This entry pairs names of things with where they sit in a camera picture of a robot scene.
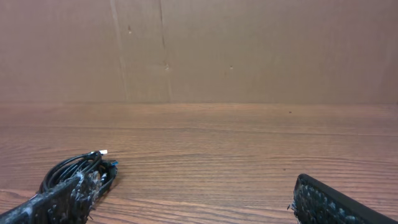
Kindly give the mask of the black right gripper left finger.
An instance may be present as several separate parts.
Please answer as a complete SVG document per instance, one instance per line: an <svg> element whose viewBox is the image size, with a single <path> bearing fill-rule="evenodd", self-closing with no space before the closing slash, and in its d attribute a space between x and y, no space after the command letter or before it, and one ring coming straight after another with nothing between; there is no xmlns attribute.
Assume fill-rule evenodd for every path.
<svg viewBox="0 0 398 224"><path fill-rule="evenodd" d="M99 196L97 172L77 173L46 192L1 214L5 224L86 223Z"/></svg>

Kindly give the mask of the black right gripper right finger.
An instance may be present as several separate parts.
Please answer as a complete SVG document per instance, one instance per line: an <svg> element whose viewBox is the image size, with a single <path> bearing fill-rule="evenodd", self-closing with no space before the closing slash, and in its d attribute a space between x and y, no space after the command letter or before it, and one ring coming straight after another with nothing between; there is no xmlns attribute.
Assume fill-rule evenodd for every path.
<svg viewBox="0 0 398 224"><path fill-rule="evenodd" d="M397 224L317 179L300 174L288 209L300 224Z"/></svg>

